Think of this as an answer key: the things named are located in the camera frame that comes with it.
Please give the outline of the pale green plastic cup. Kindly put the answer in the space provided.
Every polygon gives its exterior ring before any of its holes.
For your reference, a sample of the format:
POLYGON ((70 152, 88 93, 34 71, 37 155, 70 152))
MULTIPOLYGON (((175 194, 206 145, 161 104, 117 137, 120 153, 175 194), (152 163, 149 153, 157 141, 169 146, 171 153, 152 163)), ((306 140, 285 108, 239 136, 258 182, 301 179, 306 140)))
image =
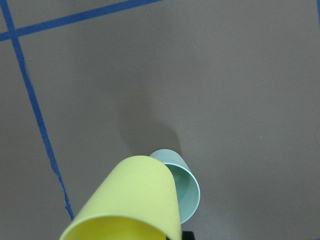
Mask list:
POLYGON ((187 222, 197 211, 201 200, 201 189, 183 157, 171 149, 159 149, 150 157, 159 160, 171 171, 178 200, 180 223, 187 222))

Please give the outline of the yellow plastic cup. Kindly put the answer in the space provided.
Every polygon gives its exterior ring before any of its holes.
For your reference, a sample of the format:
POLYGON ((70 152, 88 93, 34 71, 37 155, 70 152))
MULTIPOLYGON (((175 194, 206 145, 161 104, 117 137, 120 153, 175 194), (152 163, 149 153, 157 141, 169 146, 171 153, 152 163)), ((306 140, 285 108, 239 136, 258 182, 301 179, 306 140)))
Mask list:
POLYGON ((171 171, 149 156, 122 160, 60 239, 182 239, 178 197, 171 171))

